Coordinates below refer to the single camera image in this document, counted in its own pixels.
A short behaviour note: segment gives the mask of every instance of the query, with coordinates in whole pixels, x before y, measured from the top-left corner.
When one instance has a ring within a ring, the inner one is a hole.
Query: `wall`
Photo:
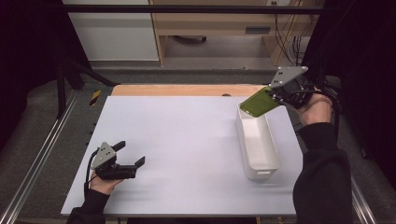
[[[147,0],[63,0],[64,4],[147,5]],[[158,61],[149,14],[69,13],[90,61]]]

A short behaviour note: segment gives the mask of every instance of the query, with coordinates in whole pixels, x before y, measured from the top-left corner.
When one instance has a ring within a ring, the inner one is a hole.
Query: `white table surface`
[[[113,191],[105,214],[118,217],[294,215],[292,190],[303,156],[284,106],[267,113],[281,160],[270,179],[246,178],[235,119],[247,97],[109,96],[68,193],[63,215],[84,201],[91,154],[126,141],[117,163],[146,164]]]

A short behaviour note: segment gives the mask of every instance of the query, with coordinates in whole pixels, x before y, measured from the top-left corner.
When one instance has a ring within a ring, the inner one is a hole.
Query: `black sleeve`
[[[106,223],[103,210],[109,197],[110,195],[89,189],[84,204],[73,209],[69,219],[67,219],[67,224]]]
[[[351,175],[347,154],[338,149],[330,123],[299,131],[308,149],[293,191],[297,222],[352,223]]]

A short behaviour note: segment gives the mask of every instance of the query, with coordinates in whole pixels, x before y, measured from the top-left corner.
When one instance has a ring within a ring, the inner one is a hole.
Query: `white container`
[[[238,106],[236,127],[247,178],[268,179],[279,168],[280,159],[265,114],[254,118]]]

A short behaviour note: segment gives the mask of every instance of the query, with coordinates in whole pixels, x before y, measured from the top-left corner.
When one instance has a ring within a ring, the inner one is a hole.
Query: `human hand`
[[[332,119],[332,101],[324,95],[314,93],[308,104],[297,110],[303,125],[330,122]]]
[[[111,191],[118,185],[121,180],[103,180],[101,177],[96,175],[96,172],[93,170],[91,175],[91,186],[90,188],[96,190],[98,192],[110,195]]]

